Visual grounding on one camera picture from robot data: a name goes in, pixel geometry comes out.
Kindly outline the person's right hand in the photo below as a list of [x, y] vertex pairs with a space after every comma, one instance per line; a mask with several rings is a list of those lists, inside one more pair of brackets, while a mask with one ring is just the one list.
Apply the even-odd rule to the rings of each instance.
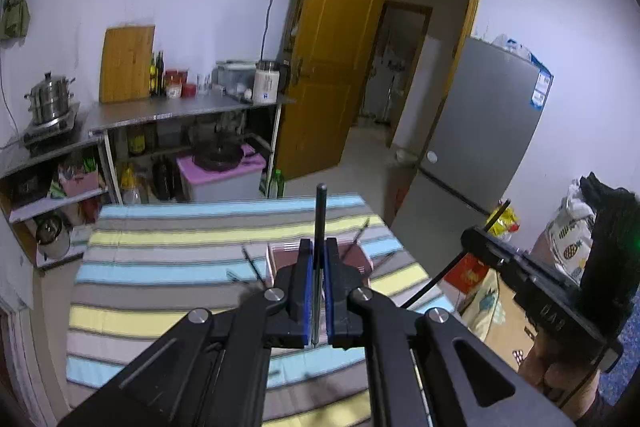
[[601, 372], [589, 363], [561, 357], [561, 345], [540, 331], [518, 373], [576, 426], [601, 426], [612, 407], [599, 391]]

